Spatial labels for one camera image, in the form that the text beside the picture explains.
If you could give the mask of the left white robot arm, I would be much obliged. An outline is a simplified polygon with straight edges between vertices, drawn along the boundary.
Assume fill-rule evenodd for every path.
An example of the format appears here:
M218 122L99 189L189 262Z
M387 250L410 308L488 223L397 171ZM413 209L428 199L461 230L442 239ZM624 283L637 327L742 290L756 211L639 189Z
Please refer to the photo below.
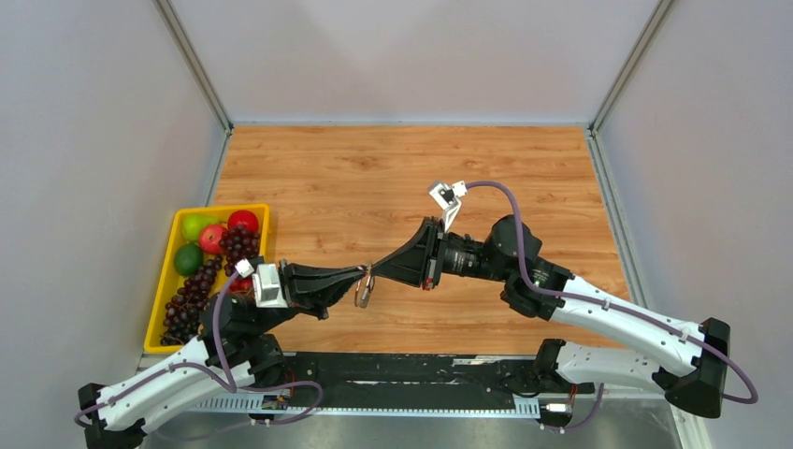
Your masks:
M137 448L165 422L222 393L278 395L304 386L288 374L271 331L299 314L324 320L368 274L364 266L317 268L241 259L179 350L112 385L86 384L79 412L89 448Z

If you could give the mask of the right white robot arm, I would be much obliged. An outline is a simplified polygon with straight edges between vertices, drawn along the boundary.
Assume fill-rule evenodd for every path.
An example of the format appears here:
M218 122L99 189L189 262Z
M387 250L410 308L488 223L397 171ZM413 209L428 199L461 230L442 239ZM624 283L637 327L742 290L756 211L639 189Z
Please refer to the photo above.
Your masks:
M565 383L607 383L658 393L673 406L704 418L722 412L729 326L698 324L643 309L540 257L541 241L513 215L496 221L483 241L447 233L426 217L407 243L376 262L374 277L425 290L444 274L500 282L501 299L517 313L589 329L623 349L587 348L545 340L534 377L546 390Z

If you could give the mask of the black headed silver key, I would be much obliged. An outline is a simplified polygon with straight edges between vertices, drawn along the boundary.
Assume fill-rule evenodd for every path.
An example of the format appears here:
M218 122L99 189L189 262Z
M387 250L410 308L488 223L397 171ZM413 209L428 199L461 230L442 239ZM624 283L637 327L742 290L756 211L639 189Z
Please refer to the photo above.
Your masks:
M366 280L364 282L364 289L363 289L363 294L362 294L362 299L364 301L368 301L369 300L369 298L371 296L371 292L372 292L373 287L374 287L374 283L375 283L375 276L373 274L373 266L369 266L368 269L367 269L367 277L366 277Z

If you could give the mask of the silver keyring with keys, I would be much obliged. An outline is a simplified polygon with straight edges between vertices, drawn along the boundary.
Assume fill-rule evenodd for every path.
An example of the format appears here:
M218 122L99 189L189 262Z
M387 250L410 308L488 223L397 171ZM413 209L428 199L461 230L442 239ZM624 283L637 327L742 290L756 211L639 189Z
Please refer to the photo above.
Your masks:
M353 298L354 306L359 309L368 306L376 282L376 278L371 274L371 265L362 267L362 270L364 275L356 284Z

